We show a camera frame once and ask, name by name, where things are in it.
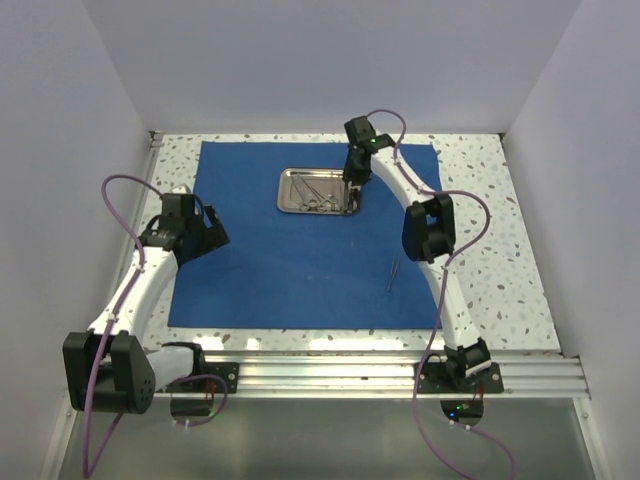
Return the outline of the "blue surgical drape cloth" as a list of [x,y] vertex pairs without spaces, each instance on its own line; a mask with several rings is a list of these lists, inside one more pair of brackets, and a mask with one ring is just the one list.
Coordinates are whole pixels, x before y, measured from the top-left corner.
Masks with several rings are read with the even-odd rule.
[[364,187],[355,215],[286,214],[276,205],[284,169],[339,168],[346,155],[339,143],[204,143],[195,193],[213,205],[230,243],[179,269],[170,325],[431,328],[436,302],[402,250],[404,209],[380,179]]

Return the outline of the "thin steel tweezers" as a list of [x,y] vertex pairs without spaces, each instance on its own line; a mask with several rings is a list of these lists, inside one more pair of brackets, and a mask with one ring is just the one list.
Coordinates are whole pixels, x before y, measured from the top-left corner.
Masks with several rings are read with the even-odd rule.
[[390,275],[387,283],[387,291],[390,291],[392,289],[398,269],[399,269],[399,255],[395,254],[392,260],[391,268],[390,268]]

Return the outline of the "steel surgical scissors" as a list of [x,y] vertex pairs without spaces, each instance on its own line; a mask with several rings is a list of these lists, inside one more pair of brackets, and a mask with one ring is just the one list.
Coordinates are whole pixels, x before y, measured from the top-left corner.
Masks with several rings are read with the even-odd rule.
[[298,173],[293,173],[291,175],[291,182],[294,190],[300,197],[299,209],[303,212],[316,211],[319,206],[318,199],[303,182],[301,176]]

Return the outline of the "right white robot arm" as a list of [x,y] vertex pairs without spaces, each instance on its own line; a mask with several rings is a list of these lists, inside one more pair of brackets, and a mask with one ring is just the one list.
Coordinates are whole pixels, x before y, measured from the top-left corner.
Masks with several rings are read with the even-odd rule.
[[451,389],[468,392],[491,366],[491,356],[452,263],[468,247],[456,246],[454,198],[479,198],[468,192],[438,192],[409,166],[399,141],[375,130],[366,116],[344,124],[348,153],[343,168],[345,189],[353,194],[376,176],[404,209],[401,243],[409,260],[418,264],[437,302],[436,328],[444,340],[445,361],[439,364]]

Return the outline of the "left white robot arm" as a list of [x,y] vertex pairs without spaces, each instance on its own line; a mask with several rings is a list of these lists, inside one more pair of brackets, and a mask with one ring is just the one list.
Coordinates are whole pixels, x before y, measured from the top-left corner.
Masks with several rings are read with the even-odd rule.
[[160,197],[161,211],[137,238],[113,297],[84,332],[62,346],[71,405],[77,411],[146,412],[158,390],[201,390],[211,382],[201,346],[172,341],[146,353],[142,336],[179,269],[229,242],[215,209],[184,185]]

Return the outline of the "steel surgical forceps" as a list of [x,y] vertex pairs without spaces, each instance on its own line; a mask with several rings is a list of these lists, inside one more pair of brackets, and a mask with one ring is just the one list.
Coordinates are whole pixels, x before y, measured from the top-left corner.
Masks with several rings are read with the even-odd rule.
[[359,196],[360,188],[358,186],[354,186],[351,182],[344,184],[342,211],[345,214],[353,214],[357,211]]

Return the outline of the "steel hemostat clamp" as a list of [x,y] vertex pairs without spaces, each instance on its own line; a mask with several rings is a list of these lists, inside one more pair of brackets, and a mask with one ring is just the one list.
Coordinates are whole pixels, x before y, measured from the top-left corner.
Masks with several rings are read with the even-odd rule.
[[338,211],[338,197],[334,192],[333,180],[330,177],[310,177],[305,182],[318,199],[318,211]]

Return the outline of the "silver instrument tray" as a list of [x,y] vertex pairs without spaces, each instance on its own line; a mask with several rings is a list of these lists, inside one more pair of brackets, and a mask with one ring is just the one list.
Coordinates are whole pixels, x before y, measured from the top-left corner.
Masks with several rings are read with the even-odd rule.
[[361,209],[361,187],[346,184],[342,169],[286,168],[276,205],[289,214],[355,215]]

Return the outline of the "aluminium left side rail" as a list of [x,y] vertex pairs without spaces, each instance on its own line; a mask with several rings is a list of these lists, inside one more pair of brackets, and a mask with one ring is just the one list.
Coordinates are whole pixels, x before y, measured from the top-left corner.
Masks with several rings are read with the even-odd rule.
[[[165,133],[161,130],[149,131],[149,144],[145,152],[144,162],[139,172],[132,173],[146,183],[151,184],[157,157]],[[138,231],[149,195],[149,189],[131,180],[114,180],[108,189],[109,198],[119,215],[128,225]]]

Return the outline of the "aluminium rail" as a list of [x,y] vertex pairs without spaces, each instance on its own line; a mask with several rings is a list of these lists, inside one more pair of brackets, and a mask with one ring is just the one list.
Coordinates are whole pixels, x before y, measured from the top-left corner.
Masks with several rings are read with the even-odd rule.
[[[165,133],[161,130],[149,131],[149,144],[145,152],[144,162],[139,172],[132,173],[146,183],[151,184],[157,157]],[[114,180],[108,189],[109,198],[119,215],[128,225],[138,231],[149,195],[149,189],[131,180]]]
[[499,365],[504,392],[480,394],[418,394],[411,355],[216,355],[204,353],[208,363],[237,362],[240,378],[235,394],[169,393],[177,399],[243,398],[585,398],[589,389],[577,360],[545,356],[502,356]]

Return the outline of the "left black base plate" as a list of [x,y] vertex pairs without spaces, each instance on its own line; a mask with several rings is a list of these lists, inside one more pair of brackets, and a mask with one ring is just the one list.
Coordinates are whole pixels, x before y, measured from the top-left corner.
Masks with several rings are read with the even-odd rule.
[[237,362],[205,362],[198,366],[185,379],[169,384],[169,393],[219,393],[235,394],[240,378],[240,365]]

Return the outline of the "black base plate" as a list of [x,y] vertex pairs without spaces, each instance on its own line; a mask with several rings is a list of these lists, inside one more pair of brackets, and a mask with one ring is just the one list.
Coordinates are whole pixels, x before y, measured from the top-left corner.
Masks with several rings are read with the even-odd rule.
[[454,376],[449,362],[438,354],[432,353],[423,365],[416,362],[413,365],[414,375],[417,376],[418,394],[480,394],[503,393],[504,385],[499,365],[491,365],[471,377]]
[[205,362],[198,366],[185,379],[169,384],[169,393],[219,393],[235,394],[240,378],[240,365],[237,362]]

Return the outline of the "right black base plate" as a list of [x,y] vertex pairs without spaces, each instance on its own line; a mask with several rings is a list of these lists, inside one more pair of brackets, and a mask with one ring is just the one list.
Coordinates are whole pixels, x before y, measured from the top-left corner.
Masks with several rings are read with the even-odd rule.
[[449,362],[438,354],[432,353],[423,365],[416,362],[413,365],[414,375],[417,376],[418,394],[480,394],[503,393],[504,385],[499,365],[491,365],[471,377],[454,376]]

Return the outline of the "aluminium front rail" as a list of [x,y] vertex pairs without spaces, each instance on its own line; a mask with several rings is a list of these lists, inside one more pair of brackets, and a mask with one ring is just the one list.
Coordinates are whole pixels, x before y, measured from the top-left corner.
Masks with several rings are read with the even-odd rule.
[[237,362],[240,378],[235,394],[169,393],[177,399],[243,398],[585,398],[589,389],[577,360],[545,356],[502,356],[499,365],[504,392],[480,394],[418,394],[411,355],[216,355],[204,353],[208,363]]

